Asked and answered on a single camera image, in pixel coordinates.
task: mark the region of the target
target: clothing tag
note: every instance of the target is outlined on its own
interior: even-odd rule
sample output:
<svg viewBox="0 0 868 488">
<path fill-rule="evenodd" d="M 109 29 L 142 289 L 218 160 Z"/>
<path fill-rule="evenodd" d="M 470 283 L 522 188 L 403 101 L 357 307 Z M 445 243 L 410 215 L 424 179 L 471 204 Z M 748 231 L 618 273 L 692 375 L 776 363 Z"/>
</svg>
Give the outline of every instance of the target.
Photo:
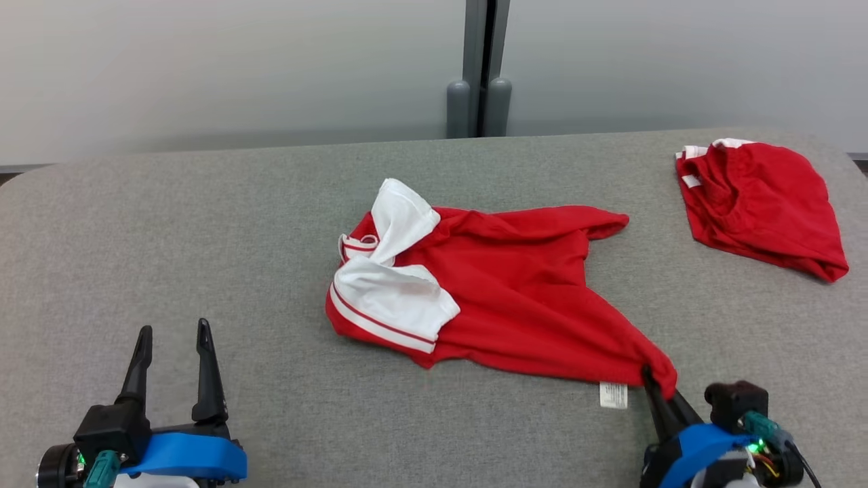
<svg viewBox="0 0 868 488">
<path fill-rule="evenodd" d="M 627 408 L 627 385 L 600 383 L 600 406 L 606 408 Z"/>
<path fill-rule="evenodd" d="M 681 179 L 684 180 L 684 184 L 686 184 L 688 188 L 698 187 L 702 184 L 702 181 L 693 175 L 685 175 L 682 176 Z"/>
</svg>

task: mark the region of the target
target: gray textured surface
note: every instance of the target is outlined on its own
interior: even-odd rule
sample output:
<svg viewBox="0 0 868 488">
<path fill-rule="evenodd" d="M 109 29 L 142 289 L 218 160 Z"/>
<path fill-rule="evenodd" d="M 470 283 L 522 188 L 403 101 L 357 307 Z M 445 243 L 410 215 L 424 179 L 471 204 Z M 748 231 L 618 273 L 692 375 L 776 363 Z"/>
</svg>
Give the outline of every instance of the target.
<svg viewBox="0 0 868 488">
<path fill-rule="evenodd" d="M 672 155 L 730 136 L 825 177 L 852 270 L 820 282 L 694 242 Z M 868 184 L 810 137 L 716 129 L 138 155 L 43 168 L 0 188 L 0 457 L 29 486 L 44 450 L 111 401 L 155 329 L 148 416 L 194 403 L 196 319 L 214 328 L 246 486 L 636 486 L 641 391 L 454 361 L 425 371 L 337 337 L 322 311 L 335 240 L 396 177 L 435 205 L 579 203 L 631 217 L 592 244 L 588 282 L 672 357 L 707 415 L 714 381 L 771 393 L 826 488 L 865 486 Z"/>
</svg>

